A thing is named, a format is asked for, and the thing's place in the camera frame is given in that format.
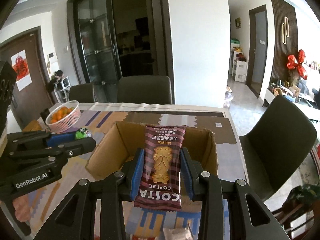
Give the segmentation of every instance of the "picture frame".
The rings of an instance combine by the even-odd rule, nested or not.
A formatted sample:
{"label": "picture frame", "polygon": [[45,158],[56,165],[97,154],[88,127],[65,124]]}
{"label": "picture frame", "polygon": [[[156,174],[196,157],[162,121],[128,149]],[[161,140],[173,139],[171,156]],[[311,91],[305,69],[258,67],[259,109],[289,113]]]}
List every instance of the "picture frame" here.
{"label": "picture frame", "polygon": [[236,29],[240,29],[241,28],[241,18],[240,17],[237,18],[235,20],[235,23],[236,23]]}

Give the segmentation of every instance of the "cookie package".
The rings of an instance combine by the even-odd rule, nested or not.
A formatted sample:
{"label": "cookie package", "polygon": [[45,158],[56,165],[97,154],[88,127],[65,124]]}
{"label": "cookie package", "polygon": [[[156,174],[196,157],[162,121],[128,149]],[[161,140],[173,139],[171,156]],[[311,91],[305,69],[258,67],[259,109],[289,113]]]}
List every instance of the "cookie package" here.
{"label": "cookie package", "polygon": [[179,211],[180,148],[186,126],[146,126],[143,173],[135,207]]}

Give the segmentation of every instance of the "plastic basket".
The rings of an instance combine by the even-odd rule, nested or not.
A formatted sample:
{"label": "plastic basket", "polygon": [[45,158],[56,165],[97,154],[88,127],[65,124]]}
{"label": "plastic basket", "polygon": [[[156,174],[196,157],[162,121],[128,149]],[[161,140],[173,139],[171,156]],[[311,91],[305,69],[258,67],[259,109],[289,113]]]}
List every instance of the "plastic basket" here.
{"label": "plastic basket", "polygon": [[[70,114],[68,114],[66,117],[62,118],[61,120],[50,124],[52,115],[64,106],[68,108],[74,107],[75,109],[73,109],[73,111]],[[71,126],[73,126],[79,120],[80,115],[81,115],[81,112],[79,108],[79,102],[75,100],[69,101],[57,107],[54,111],[52,111],[48,115],[47,119],[45,119],[45,124],[51,129],[51,131],[56,133],[61,133],[61,132],[64,132],[65,130],[68,130]]]}

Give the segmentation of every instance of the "tiled floor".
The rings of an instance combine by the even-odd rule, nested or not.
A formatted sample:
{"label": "tiled floor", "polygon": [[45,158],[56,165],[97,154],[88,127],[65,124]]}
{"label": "tiled floor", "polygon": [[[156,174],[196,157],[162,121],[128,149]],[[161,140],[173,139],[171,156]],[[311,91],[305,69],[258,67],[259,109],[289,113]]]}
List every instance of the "tiled floor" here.
{"label": "tiled floor", "polygon": [[[247,134],[255,126],[266,108],[262,107],[263,101],[257,99],[244,83],[235,82],[233,79],[229,78],[228,85],[232,89],[234,95],[234,99],[230,103],[230,113],[238,135],[242,136]],[[309,158],[311,157],[307,157],[301,165],[304,165],[304,167],[301,167],[304,170],[312,169],[308,166],[308,162],[310,161]],[[266,206],[271,211],[282,206],[292,188],[302,185],[303,180],[301,178],[301,173],[303,175],[304,171],[301,170],[300,172],[300,168],[297,169],[288,181],[271,198],[265,201]]]}

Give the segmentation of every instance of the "dining table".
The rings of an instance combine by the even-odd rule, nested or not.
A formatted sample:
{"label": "dining table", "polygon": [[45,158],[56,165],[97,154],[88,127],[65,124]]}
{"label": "dining table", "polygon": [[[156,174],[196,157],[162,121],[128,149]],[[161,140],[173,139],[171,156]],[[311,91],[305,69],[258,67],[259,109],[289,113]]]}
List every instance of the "dining table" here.
{"label": "dining table", "polygon": [[[54,111],[61,103],[49,109]],[[66,132],[76,131],[86,127],[92,133],[97,145],[103,140],[108,130],[117,121],[140,122],[155,125],[186,125],[189,127],[205,128],[213,132],[216,143],[219,179],[234,182],[244,179],[247,183],[248,174],[244,161],[239,137],[232,121],[230,112],[226,108],[187,106],[187,105],[147,105],[131,103],[80,103],[80,119]],[[48,130],[41,118],[38,119],[43,130]],[[31,206],[31,235],[24,236],[19,228],[11,221],[12,226],[22,239],[33,239],[44,222],[66,196],[69,190],[82,178],[90,182],[95,181],[86,169],[86,164],[92,153],[70,158],[61,171],[62,178],[41,189],[28,194]],[[228,202],[224,200],[225,239],[230,238]],[[9,221],[11,215],[6,207],[1,208]],[[181,212],[151,212],[134,207],[132,203],[123,202],[124,222],[127,235],[152,236],[158,234],[162,228],[176,228],[190,225],[193,234],[197,236],[200,226],[201,204],[182,207]],[[97,239],[100,224],[95,223]]]}

